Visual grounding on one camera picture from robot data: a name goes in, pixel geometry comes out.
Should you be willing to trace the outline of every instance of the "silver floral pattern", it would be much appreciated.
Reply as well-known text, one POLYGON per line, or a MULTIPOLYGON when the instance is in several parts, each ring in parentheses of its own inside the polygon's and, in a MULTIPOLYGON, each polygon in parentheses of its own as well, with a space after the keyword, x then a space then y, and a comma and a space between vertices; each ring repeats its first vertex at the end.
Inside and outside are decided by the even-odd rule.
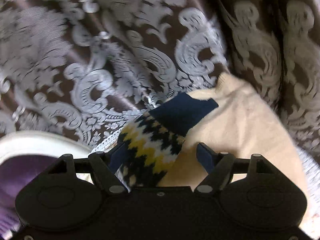
POLYGON ((228 71, 215 12, 198 0, 2 1, 2 134, 109 147, 128 121, 228 71))
POLYGON ((300 147, 320 156, 320 23, 319 11, 314 10, 318 0, 285 2, 286 11, 281 12, 286 64, 284 97, 290 101, 284 101, 281 120, 300 147))

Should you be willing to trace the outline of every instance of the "cream sweater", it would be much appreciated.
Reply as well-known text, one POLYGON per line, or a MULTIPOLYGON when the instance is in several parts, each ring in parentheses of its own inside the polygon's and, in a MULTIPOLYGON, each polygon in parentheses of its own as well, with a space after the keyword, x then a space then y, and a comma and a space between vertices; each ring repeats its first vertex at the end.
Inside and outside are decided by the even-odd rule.
POLYGON ((249 83, 222 73, 215 88, 188 94, 202 100, 213 98, 219 107, 188 131, 178 158, 158 186, 194 189, 207 176, 196 158, 196 146, 204 142, 215 152, 229 152, 237 158, 262 154, 308 196, 302 163, 291 138, 249 83))

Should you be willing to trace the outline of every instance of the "curtain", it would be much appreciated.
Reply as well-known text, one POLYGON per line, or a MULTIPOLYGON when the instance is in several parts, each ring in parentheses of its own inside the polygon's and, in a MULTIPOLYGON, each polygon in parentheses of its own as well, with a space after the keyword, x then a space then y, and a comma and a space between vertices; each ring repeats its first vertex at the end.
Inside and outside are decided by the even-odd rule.
POLYGON ((43 130, 99 150, 144 111, 227 71, 320 163, 318 3, 0 0, 1 135, 43 130))
POLYGON ((208 0, 0 0, 0 132, 96 150, 126 122, 228 71, 208 0))
POLYGON ((320 0, 215 1, 235 72, 320 163, 320 0))

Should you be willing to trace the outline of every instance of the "yellow zigzag pattern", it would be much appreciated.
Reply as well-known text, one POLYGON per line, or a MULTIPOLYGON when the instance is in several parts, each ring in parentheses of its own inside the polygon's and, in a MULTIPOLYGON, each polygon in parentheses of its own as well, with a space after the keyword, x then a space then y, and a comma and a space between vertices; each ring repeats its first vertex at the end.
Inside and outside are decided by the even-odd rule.
POLYGON ((152 163, 155 164, 153 167, 153 173, 160 173, 161 171, 169 170, 177 158, 177 155, 166 154, 168 150, 171 150, 171 147, 165 149, 162 154, 157 153, 157 151, 159 151, 158 149, 160 149, 161 142, 154 144, 153 147, 149 147, 150 140, 141 136, 144 135, 147 137, 148 134, 139 132, 139 130, 136 129, 134 122, 127 124, 122 129, 121 133, 126 134, 124 141, 131 140, 128 149, 137 148, 136 157, 140 157, 142 155, 147 157, 144 164, 145 166, 150 166, 152 163))

